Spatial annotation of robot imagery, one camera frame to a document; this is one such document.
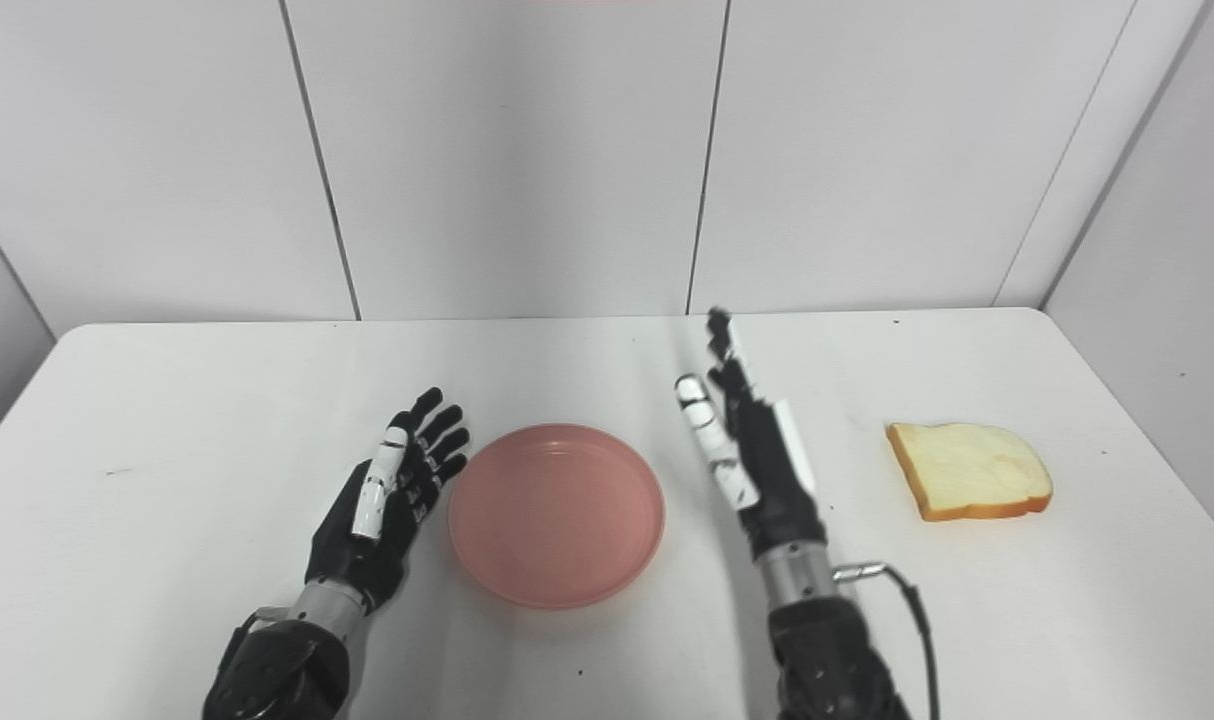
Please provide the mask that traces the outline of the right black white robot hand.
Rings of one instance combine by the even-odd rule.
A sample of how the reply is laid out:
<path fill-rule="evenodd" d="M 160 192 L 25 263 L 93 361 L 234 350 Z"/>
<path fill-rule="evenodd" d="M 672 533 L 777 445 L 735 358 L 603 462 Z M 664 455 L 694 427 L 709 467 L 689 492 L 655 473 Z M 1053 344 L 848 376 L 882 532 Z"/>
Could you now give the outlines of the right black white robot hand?
<path fill-rule="evenodd" d="M 782 425 L 782 406 L 755 387 L 732 314 L 707 314 L 711 369 L 683 374 L 674 392 L 717 491 L 745 533 L 753 559 L 792 544 L 826 548 L 827 529 L 802 482 L 802 461 Z"/>

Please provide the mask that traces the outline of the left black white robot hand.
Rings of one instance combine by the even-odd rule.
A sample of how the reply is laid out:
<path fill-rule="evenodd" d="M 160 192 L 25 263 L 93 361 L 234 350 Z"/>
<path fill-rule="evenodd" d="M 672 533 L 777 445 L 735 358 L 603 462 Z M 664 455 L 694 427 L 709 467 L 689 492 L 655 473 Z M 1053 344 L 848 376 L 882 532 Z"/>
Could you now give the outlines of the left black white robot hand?
<path fill-rule="evenodd" d="M 461 407 L 444 404 L 439 387 L 397 413 L 316 529 L 305 582 L 348 586 L 365 614 L 388 602 L 421 525 L 466 467 L 469 442 Z"/>

